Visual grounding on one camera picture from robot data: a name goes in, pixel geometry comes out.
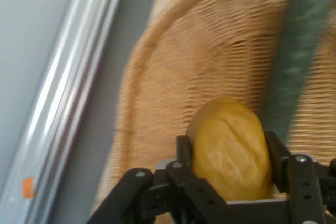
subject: orange label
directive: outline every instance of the orange label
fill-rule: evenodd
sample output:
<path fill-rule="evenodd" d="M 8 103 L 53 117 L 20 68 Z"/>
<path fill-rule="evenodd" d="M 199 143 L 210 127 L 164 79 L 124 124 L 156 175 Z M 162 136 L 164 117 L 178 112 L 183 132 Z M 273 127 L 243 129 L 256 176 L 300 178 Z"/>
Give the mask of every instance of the orange label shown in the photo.
<path fill-rule="evenodd" d="M 26 199 L 34 197 L 33 177 L 25 178 L 22 182 L 22 195 Z"/>

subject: yellow object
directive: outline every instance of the yellow object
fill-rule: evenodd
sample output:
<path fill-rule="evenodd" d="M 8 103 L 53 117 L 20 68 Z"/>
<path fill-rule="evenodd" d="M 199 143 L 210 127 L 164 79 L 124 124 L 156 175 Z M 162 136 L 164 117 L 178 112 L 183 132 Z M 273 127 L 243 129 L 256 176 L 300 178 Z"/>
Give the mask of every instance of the yellow object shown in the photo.
<path fill-rule="evenodd" d="M 259 118 L 241 102 L 217 98 L 201 107 L 187 135 L 193 146 L 193 171 L 225 200 L 272 196 L 268 149 Z"/>

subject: screw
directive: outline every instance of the screw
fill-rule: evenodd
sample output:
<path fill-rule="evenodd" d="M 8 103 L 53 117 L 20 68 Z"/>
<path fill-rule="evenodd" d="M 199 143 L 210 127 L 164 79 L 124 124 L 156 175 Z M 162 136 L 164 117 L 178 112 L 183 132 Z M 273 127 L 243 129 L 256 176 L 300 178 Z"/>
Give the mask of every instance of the screw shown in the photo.
<path fill-rule="evenodd" d="M 299 161 L 299 162 L 304 162 L 304 161 L 307 160 L 304 156 L 301 156 L 301 155 L 297 155 L 297 156 L 295 157 L 295 159 L 296 159 L 297 161 Z"/>
<path fill-rule="evenodd" d="M 181 168 L 182 167 L 182 164 L 180 162 L 174 162 L 173 163 L 173 167 L 178 169 L 178 168 Z"/>
<path fill-rule="evenodd" d="M 136 177 L 143 177 L 143 176 L 145 176 L 145 174 L 146 174 L 145 172 L 139 171 L 135 175 L 136 175 Z"/>

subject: gray wall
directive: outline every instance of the gray wall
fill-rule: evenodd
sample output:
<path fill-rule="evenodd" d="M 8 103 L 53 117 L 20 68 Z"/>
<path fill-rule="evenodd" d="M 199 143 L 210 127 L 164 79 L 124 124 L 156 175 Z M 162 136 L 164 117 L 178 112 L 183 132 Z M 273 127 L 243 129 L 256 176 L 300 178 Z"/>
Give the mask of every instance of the gray wall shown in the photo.
<path fill-rule="evenodd" d="M 69 0 L 0 0 L 0 193 Z"/>

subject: wicker texture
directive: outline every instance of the wicker texture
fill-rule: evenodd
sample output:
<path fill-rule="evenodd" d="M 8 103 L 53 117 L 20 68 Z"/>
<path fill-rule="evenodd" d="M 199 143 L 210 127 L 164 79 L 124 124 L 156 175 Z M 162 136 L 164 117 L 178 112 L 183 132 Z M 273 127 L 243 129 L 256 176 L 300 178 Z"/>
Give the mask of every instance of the wicker texture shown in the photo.
<path fill-rule="evenodd" d="M 288 0 L 175 0 L 143 34 L 125 70 L 108 161 L 126 170 L 175 156 L 175 137 L 212 98 L 259 110 Z M 336 2 L 291 130 L 290 149 L 336 157 Z"/>

